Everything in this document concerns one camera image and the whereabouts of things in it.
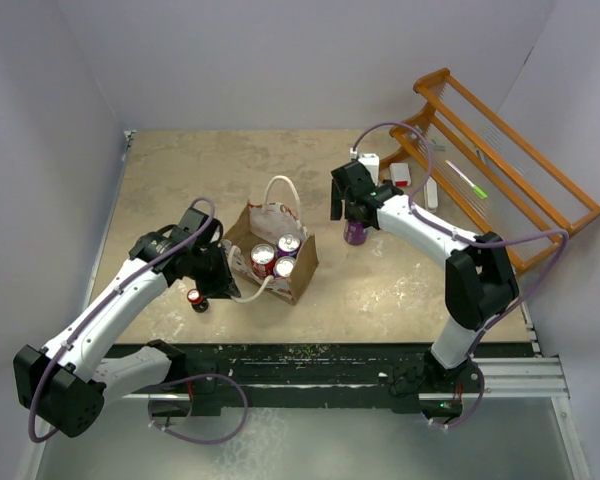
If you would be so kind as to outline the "red soda can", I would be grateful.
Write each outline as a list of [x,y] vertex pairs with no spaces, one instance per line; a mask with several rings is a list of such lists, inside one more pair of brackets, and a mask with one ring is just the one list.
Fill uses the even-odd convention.
[[273,274],[276,263],[276,251],[273,246],[265,243],[255,245],[250,253],[253,273],[264,280]]

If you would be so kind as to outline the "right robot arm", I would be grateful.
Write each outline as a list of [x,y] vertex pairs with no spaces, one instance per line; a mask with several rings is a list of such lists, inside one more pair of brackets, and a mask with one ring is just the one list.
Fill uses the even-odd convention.
[[470,352],[487,323],[518,298],[519,287],[507,250],[491,248],[501,238],[452,226],[415,204],[401,189],[378,186],[367,168],[352,160],[331,171],[333,220],[346,218],[397,236],[444,267],[449,319],[424,355],[426,383],[447,391],[460,379]]

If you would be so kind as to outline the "patterned canvas tote bag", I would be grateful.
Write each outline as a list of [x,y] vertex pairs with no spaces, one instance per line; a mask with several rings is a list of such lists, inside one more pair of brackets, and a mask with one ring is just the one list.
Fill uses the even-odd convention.
[[[292,207],[270,199],[272,187],[276,183],[284,183],[288,186],[294,199]],[[272,274],[264,280],[258,278],[252,270],[250,260],[252,248],[265,243],[273,246],[276,251],[276,242],[285,233],[297,235],[302,242],[291,276],[275,278]],[[240,297],[233,297],[232,300],[236,303],[253,302],[263,293],[268,292],[290,305],[295,305],[319,265],[316,237],[304,225],[298,191],[291,179],[283,175],[276,175],[268,182],[262,202],[246,204],[238,220],[224,234],[222,245],[231,272],[258,287],[258,290],[250,296],[241,294]]]

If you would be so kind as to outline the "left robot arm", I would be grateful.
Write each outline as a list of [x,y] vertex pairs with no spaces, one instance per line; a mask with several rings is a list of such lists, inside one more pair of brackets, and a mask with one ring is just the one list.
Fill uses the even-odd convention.
[[96,299],[42,347],[24,346],[13,367],[20,404],[28,409],[28,435],[43,443],[56,433],[84,433],[103,408],[156,387],[174,392],[192,382],[184,352],[163,340],[120,358],[108,352],[121,334],[176,281],[195,283],[201,301],[239,294],[222,247],[222,223],[190,206],[176,224],[138,238],[113,280]]

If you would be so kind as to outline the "purple Fanta can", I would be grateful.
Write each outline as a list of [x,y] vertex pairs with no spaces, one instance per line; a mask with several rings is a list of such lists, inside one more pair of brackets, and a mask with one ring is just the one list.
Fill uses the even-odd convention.
[[343,238],[347,244],[359,246],[366,242],[367,230],[360,222],[347,220],[345,222]]

